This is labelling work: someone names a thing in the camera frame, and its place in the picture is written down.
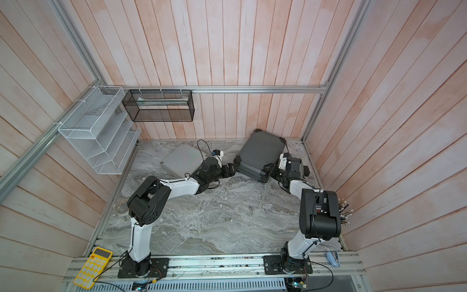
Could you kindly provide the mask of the black poker set case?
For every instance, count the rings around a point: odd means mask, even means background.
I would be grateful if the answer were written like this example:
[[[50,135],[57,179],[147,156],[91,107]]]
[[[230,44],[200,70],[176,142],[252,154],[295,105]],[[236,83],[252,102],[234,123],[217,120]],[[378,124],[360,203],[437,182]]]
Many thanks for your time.
[[[236,172],[267,183],[277,160],[286,146],[283,137],[256,129],[236,155]]]

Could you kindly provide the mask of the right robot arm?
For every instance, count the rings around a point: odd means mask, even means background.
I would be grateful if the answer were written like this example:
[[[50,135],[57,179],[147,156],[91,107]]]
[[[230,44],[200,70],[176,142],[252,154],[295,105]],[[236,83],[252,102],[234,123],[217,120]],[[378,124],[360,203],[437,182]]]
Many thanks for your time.
[[[304,272],[310,266],[308,253],[322,242],[338,238],[341,234],[338,196],[308,183],[309,167],[289,153],[282,153],[277,162],[266,165],[265,170],[284,191],[300,198],[300,230],[284,244],[280,255],[263,257],[265,273]]]

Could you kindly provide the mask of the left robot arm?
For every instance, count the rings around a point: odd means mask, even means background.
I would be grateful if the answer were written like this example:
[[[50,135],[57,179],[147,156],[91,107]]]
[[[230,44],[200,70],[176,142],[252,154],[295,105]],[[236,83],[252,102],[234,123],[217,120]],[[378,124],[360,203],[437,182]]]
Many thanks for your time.
[[[208,157],[192,174],[183,179],[162,180],[153,175],[139,186],[127,202],[131,217],[131,240],[120,262],[118,278],[147,277],[153,268],[150,251],[152,228],[170,198],[198,195],[211,183],[234,176],[239,163],[221,164],[220,159]]]

